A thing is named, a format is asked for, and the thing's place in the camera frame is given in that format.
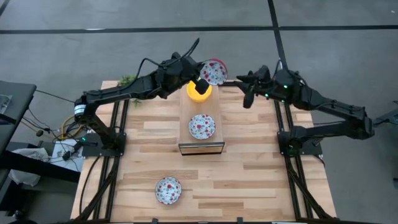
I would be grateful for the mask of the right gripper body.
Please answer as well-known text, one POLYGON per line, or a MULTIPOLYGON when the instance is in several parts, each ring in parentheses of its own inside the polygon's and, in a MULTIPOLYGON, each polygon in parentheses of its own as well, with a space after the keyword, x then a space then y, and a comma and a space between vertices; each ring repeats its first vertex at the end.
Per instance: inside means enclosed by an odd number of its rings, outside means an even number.
POLYGON ((264 96, 267 99, 275 99, 276 85, 271 78, 271 73, 266 65, 262 65, 255 73, 256 84, 254 87, 255 96, 264 96))

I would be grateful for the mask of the white paper sheet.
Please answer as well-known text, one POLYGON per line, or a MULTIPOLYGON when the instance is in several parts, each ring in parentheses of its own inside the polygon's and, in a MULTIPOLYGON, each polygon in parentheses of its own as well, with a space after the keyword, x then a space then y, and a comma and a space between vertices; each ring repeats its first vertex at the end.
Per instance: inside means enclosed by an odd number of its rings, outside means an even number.
POLYGON ((80 163, 83 161, 82 147, 75 149, 76 141, 67 139, 64 141, 56 141, 53 153, 50 159, 52 163, 65 162, 66 164, 80 163))

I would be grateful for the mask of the black desk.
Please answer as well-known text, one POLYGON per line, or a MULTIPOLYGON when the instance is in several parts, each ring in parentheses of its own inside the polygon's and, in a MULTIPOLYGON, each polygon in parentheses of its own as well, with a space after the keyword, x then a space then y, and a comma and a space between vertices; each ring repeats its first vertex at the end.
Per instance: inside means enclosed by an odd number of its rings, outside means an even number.
POLYGON ((0 95, 11 96, 4 115, 14 119, 14 124, 0 124, 0 154, 7 148, 22 117, 29 108, 37 86, 27 83, 0 81, 0 95))

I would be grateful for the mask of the black frame wooden shelf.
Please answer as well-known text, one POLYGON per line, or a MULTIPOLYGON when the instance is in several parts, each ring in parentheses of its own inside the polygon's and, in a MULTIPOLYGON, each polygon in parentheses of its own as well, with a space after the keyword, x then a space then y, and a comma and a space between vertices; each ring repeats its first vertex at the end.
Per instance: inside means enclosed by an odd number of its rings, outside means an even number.
POLYGON ((180 136, 178 148, 183 156, 221 154, 225 141, 221 127, 220 97, 218 87, 209 86, 211 93, 204 102, 195 102, 188 95, 188 85, 180 93, 180 136), (215 132, 208 139, 196 139, 190 134, 188 124, 195 115, 208 115, 215 121, 215 132))

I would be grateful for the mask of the white crumpled bag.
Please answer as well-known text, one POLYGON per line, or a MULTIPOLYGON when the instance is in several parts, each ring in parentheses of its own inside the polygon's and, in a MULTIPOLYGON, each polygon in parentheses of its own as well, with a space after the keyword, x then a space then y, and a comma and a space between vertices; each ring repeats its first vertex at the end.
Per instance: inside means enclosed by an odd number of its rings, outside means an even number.
MULTIPOLYGON (((44 148, 22 148, 14 150, 13 153, 20 154, 31 159, 40 160, 42 162, 50 162, 51 160, 51 157, 47 154, 47 151, 44 148)), ((40 180, 40 175, 14 169, 10 170, 8 177, 16 184, 26 184, 31 187, 37 185, 40 180)))

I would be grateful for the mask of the black stand leg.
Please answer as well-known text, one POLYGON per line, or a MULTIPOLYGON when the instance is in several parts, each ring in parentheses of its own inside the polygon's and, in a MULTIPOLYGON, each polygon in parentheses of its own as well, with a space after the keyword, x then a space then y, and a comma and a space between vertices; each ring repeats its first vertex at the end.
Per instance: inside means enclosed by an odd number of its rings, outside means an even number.
POLYGON ((397 108, 378 118, 375 118, 373 125, 379 126, 383 123, 390 123, 398 126, 398 100, 394 100, 394 103, 397 105, 397 108))

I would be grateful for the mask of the green potted plant white pot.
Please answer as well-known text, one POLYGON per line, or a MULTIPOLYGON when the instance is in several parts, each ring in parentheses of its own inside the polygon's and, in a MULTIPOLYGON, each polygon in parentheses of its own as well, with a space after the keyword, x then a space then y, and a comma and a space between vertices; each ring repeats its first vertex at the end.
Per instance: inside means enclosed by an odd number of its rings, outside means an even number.
MULTIPOLYGON (((122 78, 118 82, 118 85, 119 86, 124 86, 124 85, 130 84, 135 79, 136 79, 136 77, 134 75, 122 76, 122 78)), ((141 104, 141 102, 138 99, 136 99, 136 98, 135 99, 130 99, 130 102, 134 105, 135 108, 137 108, 141 104)))

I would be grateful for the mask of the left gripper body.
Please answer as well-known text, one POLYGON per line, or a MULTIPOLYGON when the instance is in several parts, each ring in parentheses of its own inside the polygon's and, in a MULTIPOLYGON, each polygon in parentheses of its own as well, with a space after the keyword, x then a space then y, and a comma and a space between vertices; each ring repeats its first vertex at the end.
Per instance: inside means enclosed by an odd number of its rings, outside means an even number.
POLYGON ((175 59, 172 68, 178 73, 181 81, 197 82, 204 63, 195 61, 189 55, 179 55, 177 52, 174 52, 172 56, 175 59))

